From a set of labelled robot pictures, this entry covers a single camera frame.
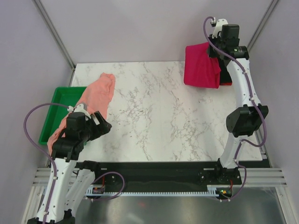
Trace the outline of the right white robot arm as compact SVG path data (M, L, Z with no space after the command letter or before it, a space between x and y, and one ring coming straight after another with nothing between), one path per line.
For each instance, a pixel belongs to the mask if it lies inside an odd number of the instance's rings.
M211 35L205 34L209 43L210 58L216 58L230 76L235 91L236 109L226 118L229 132L224 152L218 159L219 169L214 171L218 183L231 178L229 170L237 169L244 144L261 147L267 138L265 118L268 106L258 98L250 74L249 52L239 44L239 25L229 24L226 19L207 17L214 28Z

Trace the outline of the magenta polo shirt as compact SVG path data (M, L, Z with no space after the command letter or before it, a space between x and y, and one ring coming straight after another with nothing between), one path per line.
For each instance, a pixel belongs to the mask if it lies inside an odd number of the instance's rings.
M187 46L185 48L184 84L217 89L220 86L220 72L217 58L210 58L209 43Z

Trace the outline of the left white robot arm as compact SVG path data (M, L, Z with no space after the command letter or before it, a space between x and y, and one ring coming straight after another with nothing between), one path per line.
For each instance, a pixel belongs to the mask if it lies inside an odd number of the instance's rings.
M98 139L111 130L105 117L98 109L79 102L67 107L68 114L49 137L46 156L51 162L50 177L42 205L29 224L73 224L75 215L92 183L99 183L103 173L94 161L80 162L75 183L69 181L80 153L87 142Z

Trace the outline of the salmon pink t shirt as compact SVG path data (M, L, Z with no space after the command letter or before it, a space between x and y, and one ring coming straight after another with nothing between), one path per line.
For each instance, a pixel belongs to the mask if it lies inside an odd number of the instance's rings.
M100 77L87 86L77 104L84 104L89 114L99 111L107 118L107 109L112 101L115 88L115 76L102 73Z

